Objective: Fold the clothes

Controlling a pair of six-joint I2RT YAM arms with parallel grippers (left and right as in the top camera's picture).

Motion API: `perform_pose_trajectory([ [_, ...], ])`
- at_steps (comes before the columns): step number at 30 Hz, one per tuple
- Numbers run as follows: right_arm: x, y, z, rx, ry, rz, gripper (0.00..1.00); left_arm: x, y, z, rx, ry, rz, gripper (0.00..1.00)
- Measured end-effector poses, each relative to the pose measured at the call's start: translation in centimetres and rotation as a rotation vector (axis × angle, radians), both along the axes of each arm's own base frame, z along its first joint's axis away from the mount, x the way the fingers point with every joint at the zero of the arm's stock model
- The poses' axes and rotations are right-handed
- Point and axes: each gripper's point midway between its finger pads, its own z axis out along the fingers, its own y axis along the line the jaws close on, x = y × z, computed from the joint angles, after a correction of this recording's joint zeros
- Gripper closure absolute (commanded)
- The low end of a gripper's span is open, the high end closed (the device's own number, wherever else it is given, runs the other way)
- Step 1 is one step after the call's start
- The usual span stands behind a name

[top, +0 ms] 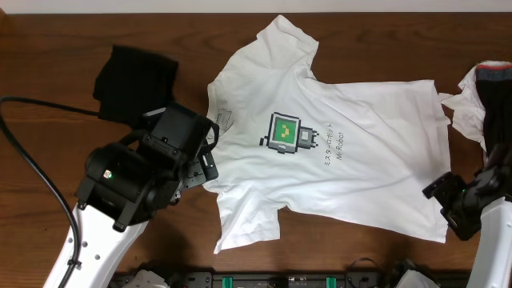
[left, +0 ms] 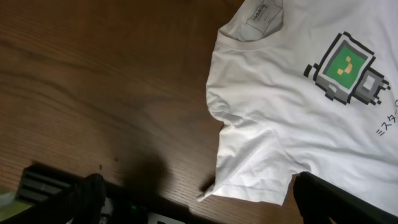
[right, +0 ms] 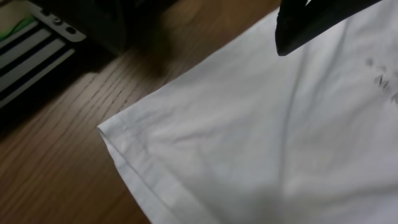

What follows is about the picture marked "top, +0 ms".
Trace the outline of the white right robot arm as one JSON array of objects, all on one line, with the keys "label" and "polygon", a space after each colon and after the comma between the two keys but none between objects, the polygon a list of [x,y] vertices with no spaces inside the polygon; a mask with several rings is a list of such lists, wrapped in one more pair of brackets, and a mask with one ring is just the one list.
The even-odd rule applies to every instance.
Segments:
[{"label": "white right robot arm", "polygon": [[511,278],[511,169],[481,171],[471,183],[448,172],[423,189],[449,228],[466,241],[480,234],[469,288],[508,287]]}]

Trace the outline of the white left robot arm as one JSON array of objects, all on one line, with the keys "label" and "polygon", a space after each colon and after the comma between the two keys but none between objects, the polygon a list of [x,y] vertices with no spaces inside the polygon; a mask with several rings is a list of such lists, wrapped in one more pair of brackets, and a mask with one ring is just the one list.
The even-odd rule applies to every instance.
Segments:
[{"label": "white left robot arm", "polygon": [[93,150],[70,228],[47,287],[106,287],[118,264],[159,210],[218,176],[209,132],[218,125],[135,130]]}]

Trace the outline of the white printed t-shirt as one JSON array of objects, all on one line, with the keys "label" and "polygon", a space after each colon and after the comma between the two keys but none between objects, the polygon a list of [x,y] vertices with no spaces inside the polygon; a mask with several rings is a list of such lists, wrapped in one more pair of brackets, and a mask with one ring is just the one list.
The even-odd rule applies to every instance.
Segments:
[{"label": "white printed t-shirt", "polygon": [[280,15],[208,85],[216,250],[278,239],[281,208],[444,242],[440,205],[422,192],[450,169],[434,82],[326,84],[317,50]]}]

